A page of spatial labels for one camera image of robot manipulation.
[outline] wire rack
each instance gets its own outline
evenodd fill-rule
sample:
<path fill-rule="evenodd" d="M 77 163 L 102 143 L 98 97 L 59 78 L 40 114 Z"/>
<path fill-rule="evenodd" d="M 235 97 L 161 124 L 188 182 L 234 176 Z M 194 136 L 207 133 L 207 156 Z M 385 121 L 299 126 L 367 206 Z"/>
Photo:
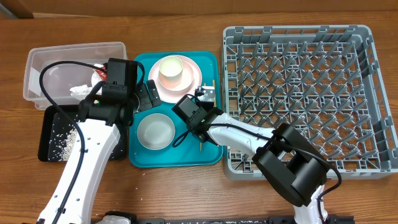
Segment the wire rack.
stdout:
<path fill-rule="evenodd" d="M 295 126 L 346 179 L 398 171 L 397 136 L 367 27 L 228 27 L 222 57 L 223 108 L 233 118 Z M 242 157 L 226 151 L 227 177 L 263 179 L 250 158 L 234 169 Z"/>

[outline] transparent container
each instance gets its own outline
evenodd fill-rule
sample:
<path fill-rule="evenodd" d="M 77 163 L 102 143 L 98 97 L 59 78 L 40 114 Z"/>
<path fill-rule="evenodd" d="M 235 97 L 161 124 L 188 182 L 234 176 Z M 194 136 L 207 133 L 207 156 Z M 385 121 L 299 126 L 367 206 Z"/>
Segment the transparent container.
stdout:
<path fill-rule="evenodd" d="M 122 42 L 62 45 L 32 49 L 27 57 L 24 77 L 24 98 L 35 103 L 40 110 L 50 106 L 40 85 L 40 72 L 47 65 L 61 60 L 105 63 L 109 58 L 127 59 L 126 46 Z M 49 95 L 59 105 L 76 105 L 85 95 L 71 96 L 70 88 L 87 84 L 91 86 L 93 69 L 81 65 L 57 65 L 49 69 L 43 77 L 43 84 Z"/>

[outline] white granules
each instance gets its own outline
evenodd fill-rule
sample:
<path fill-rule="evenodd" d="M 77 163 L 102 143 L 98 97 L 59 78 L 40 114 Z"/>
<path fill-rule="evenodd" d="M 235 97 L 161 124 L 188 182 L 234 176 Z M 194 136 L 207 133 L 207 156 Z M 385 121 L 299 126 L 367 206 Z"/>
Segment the white granules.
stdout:
<path fill-rule="evenodd" d="M 67 161 L 69 159 L 73 145 L 75 144 L 76 134 L 76 129 L 70 130 L 69 133 L 67 133 L 67 138 L 62 142 L 63 147 L 60 147 L 62 152 L 57 155 L 57 157 L 60 158 L 58 161 Z"/>

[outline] red object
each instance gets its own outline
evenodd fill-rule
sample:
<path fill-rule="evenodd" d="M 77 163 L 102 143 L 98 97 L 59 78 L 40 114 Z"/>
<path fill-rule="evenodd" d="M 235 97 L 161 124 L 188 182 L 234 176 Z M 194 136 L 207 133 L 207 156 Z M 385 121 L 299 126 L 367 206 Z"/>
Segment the red object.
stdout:
<path fill-rule="evenodd" d="M 97 69 L 95 71 L 99 74 L 99 77 L 101 77 L 102 81 L 106 81 L 106 73 Z"/>

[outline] black container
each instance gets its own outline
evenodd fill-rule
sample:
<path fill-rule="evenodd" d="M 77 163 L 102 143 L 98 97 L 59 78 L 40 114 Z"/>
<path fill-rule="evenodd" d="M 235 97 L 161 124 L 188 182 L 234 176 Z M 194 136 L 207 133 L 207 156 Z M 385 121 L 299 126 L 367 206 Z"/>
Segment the black container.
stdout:
<path fill-rule="evenodd" d="M 78 105 L 60 105 L 60 107 L 77 121 Z M 42 162 L 66 161 L 59 157 L 62 146 L 70 131 L 75 127 L 54 106 L 49 106 L 44 112 L 42 134 L 40 136 L 39 151 L 37 157 Z M 118 126 L 120 140 L 113 149 L 109 160 L 126 158 L 127 154 L 127 131 L 128 129 Z"/>

